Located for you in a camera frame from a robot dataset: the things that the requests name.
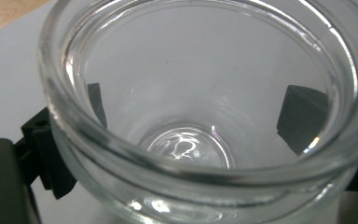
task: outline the glass bottom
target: glass bottom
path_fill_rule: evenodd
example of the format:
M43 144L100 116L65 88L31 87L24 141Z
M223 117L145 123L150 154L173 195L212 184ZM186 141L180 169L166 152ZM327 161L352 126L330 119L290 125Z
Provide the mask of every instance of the glass bottom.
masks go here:
M174 161L217 168L234 167L230 150L214 126L171 124L147 133L139 145Z

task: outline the glass jar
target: glass jar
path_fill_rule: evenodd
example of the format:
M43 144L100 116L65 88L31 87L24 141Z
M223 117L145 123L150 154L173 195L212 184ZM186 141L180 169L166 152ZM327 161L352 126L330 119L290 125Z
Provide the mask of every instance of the glass jar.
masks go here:
M64 160L128 221L304 223L356 169L355 2L59 1L38 55Z

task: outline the jar lip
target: jar lip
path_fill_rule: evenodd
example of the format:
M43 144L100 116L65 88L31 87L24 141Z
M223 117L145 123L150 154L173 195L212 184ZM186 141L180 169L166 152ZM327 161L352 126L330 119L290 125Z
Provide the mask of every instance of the jar lip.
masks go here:
M89 113L76 103L77 99L62 81L60 77L60 75L63 75L61 65L54 62L57 60L51 52L51 49L54 48L52 36L56 32L55 26L57 26L58 18L68 4L70 3L59 1L51 11L40 37L38 51L39 69L48 97L48 107L62 129L68 130L75 127L77 130L87 131L87 133L80 132L77 134L79 137L84 137L95 142L100 142L103 139L101 147L114 152L123 160L131 162L134 165L144 166L147 169L155 170L157 173L219 185L265 186L266 184L276 185L277 183L298 182L321 175L330 175L343 167L358 162L358 150L353 151L351 155L337 153L340 151L340 147L358 147L358 138L348 143L342 142L342 139L338 139L339 137L334 140L340 140L339 144L329 143L327 146L324 146L324 148L334 148L336 153L324 155L324 153L317 152L304 160L296 160L292 163L254 170L224 170L211 167L189 166L188 164L172 162L163 158L160 160L148 153L143 153L142 150L138 150L137 146L108 132L95 119L91 118Z

